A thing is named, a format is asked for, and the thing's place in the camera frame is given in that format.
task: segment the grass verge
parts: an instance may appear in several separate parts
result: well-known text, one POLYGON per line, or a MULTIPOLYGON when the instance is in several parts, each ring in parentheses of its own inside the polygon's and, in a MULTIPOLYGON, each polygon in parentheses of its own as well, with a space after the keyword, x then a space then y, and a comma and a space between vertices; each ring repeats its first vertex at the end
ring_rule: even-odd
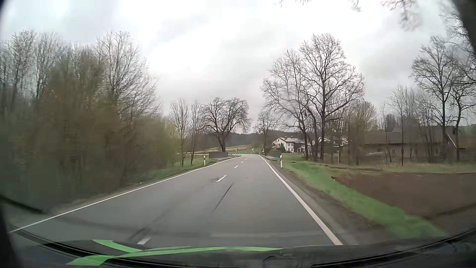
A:
MULTIPOLYGON (((218 161, 217 159, 207 159, 206 164, 210 165, 210 164, 216 163, 217 161, 218 161)), ((138 181, 150 182, 152 180, 161 180, 161 179, 170 177, 172 175, 180 174, 188 170, 192 170, 202 166, 203 166, 203 160, 196 159, 193 161, 193 165, 190 165, 190 159, 189 159, 187 162, 185 162, 184 166, 174 165, 173 167, 156 169, 156 170, 152 170, 150 172, 144 173, 138 177, 138 181)))
POLYGON ((295 173, 308 185, 342 202, 345 208, 381 224, 397 238, 446 236, 444 231, 420 217, 406 215, 398 207, 389 206, 340 184, 331 178, 325 166, 292 160, 283 154, 283 167, 295 173))

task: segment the road shoulder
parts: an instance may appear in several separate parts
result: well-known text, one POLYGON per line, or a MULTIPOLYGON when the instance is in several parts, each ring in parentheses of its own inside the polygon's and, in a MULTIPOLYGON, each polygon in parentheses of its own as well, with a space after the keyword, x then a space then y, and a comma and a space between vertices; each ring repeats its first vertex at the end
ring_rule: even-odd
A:
POLYGON ((365 245, 394 239, 378 224, 368 222, 327 195, 311 188, 297 175, 279 167, 277 161, 267 161, 289 186, 322 219, 345 245, 365 245))

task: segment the brown soil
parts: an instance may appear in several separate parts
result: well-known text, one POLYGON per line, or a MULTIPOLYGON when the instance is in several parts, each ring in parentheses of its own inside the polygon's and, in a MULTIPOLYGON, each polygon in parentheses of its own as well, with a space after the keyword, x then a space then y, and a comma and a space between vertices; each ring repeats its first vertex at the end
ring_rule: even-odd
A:
POLYGON ((476 226, 476 174, 353 172, 333 178, 450 233, 476 226))

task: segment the lane marking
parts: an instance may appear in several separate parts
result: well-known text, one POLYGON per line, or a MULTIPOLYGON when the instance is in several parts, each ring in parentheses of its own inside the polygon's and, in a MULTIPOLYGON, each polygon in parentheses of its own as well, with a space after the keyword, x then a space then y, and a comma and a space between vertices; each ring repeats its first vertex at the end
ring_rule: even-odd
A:
POLYGON ((220 182, 222 179, 224 179, 226 177, 226 175, 224 175, 223 177, 221 177, 217 182, 220 182))
POLYGON ((137 242, 137 244, 138 245, 144 245, 149 240, 150 240, 150 237, 144 237, 141 241, 137 242))
POLYGON ((271 167, 271 165, 262 157, 263 161, 269 166, 269 168, 273 171, 273 173, 280 179, 280 181, 286 186, 286 188, 294 195, 294 197, 301 203, 301 205, 305 208, 305 210, 311 215, 311 217, 314 219, 314 221, 321 227, 321 229, 324 231, 324 233, 329 237, 329 239, 334 243, 334 245, 342 245, 342 242, 337 238, 334 233, 326 226, 326 224, 316 215, 316 213, 302 200, 302 198, 287 184, 281 176, 274 171, 274 169, 271 167))
POLYGON ((202 168, 211 167, 211 166, 213 166, 213 165, 220 164, 220 163, 226 162, 226 161, 228 161, 228 160, 232 160, 232 159, 235 159, 235 158, 230 158, 230 159, 227 159, 227 160, 223 160, 223 161, 220 161, 220 162, 216 162, 216 163, 214 163, 214 164, 211 164, 211 165, 208 165, 208 166, 203 166, 203 167, 201 167, 201 168, 197 168, 197 169, 194 169, 194 170, 185 172, 185 173, 183 173, 183 174, 174 176, 174 177, 172 177, 172 178, 168 178, 168 179, 161 180, 161 181, 158 181, 158 182, 149 184, 149 185, 145 185, 145 186, 142 186, 142 187, 140 187, 140 188, 137 188, 137 189, 134 189, 134 190, 130 190, 130 191, 127 191, 127 192, 122 193, 122 194, 118 194, 118 195, 116 195, 116 196, 111 196, 111 197, 108 197, 108 198, 106 198, 106 199, 102 199, 102 200, 99 200, 99 201, 97 201, 97 202, 91 203, 91 204, 89 204, 89 205, 85 205, 85 206, 82 206, 82 207, 78 207, 78 208, 75 208, 75 209, 73 209, 73 210, 66 211, 66 212, 60 213, 60 214, 58 214, 58 215, 51 216, 51 217, 49 217, 49 218, 43 219, 43 220, 41 220, 41 221, 37 221, 37 222, 31 223, 31 224, 25 225, 25 226, 23 226, 23 227, 19 227, 19 228, 15 229, 15 230, 10 231, 9 233, 14 233, 14 232, 16 232, 16 231, 19 231, 19 230, 28 228, 28 227, 30 227, 30 226, 37 225, 38 223, 42 223, 42 222, 45 222, 45 221, 47 221, 47 220, 51 220, 51 219, 57 218, 57 217, 59 217, 59 216, 63 216, 63 215, 66 215, 66 214, 68 214, 68 213, 75 212, 75 211, 77 211, 77 210, 80 210, 80 209, 83 209, 83 208, 87 208, 87 207, 89 207, 89 206, 92 206, 92 205, 95 205, 95 204, 99 204, 99 203, 101 203, 101 202, 104 202, 104 201, 107 201, 107 200, 116 198, 116 197, 118 197, 118 196, 123 196, 123 195, 125 195, 125 194, 132 193, 132 192, 135 192, 135 191, 137 191, 137 190, 143 189, 143 188, 145 188, 145 187, 149 187, 149 186, 152 186, 152 185, 156 185, 157 183, 165 182, 165 181, 174 179, 174 178, 176 178, 176 177, 180 177, 180 176, 182 176, 182 175, 185 175, 185 174, 192 173, 192 172, 194 172, 194 171, 200 170, 200 169, 202 169, 202 168))

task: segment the asphalt road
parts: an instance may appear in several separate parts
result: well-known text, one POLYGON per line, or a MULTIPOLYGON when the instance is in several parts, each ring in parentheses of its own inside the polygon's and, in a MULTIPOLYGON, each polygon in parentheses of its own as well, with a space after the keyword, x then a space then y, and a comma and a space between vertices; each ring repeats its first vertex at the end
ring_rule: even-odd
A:
POLYGON ((243 155, 25 230, 57 241, 110 239, 147 247, 335 244, 305 206, 263 158, 243 155))

